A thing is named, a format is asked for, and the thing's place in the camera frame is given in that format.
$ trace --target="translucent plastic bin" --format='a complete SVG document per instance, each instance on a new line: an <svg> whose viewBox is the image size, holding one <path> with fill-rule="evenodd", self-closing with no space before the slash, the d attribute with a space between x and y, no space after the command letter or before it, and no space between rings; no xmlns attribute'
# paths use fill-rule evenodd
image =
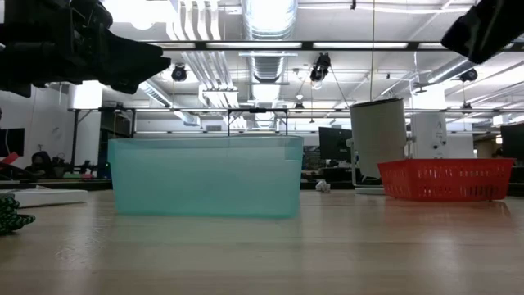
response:
<svg viewBox="0 0 524 295"><path fill-rule="evenodd" d="M303 138L113 139L120 214L293 217Z"/></svg>

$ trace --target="white cylindrical container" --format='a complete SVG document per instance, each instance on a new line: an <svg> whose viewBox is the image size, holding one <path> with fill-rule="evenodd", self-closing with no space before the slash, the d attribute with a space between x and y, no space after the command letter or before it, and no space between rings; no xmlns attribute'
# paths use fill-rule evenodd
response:
<svg viewBox="0 0 524 295"><path fill-rule="evenodd" d="M359 103L351 106L350 112L360 172L380 178L378 163L404 159L404 101L392 98Z"/></svg>
<svg viewBox="0 0 524 295"><path fill-rule="evenodd" d="M448 158L445 113L433 111L411 116L411 134L415 137L413 158Z"/></svg>

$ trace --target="computer monitor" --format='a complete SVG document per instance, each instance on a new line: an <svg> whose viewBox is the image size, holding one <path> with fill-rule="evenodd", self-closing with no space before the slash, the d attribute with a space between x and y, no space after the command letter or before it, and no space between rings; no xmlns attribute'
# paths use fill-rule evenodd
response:
<svg viewBox="0 0 524 295"><path fill-rule="evenodd" d="M353 137L353 132L348 129L318 128L320 138L320 158L323 160L351 160L350 149L346 140Z"/></svg>
<svg viewBox="0 0 524 295"><path fill-rule="evenodd" d="M0 129L0 157L7 157L16 152L18 156L24 156L25 129Z"/></svg>
<svg viewBox="0 0 524 295"><path fill-rule="evenodd" d="M524 123L500 126L504 157L524 160Z"/></svg>

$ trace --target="wooden table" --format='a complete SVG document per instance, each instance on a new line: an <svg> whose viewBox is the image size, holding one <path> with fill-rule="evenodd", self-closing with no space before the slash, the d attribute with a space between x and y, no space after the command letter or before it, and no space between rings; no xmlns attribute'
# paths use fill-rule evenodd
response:
<svg viewBox="0 0 524 295"><path fill-rule="evenodd" d="M301 194L293 220L117 216L111 192L0 238L0 293L520 294L524 199Z"/></svg>

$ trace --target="red plastic basket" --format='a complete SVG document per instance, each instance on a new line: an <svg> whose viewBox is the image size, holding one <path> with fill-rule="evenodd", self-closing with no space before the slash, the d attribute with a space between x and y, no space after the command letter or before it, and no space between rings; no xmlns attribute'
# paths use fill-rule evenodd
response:
<svg viewBox="0 0 524 295"><path fill-rule="evenodd" d="M388 196L414 201L503 200L513 159L414 159L378 164Z"/></svg>

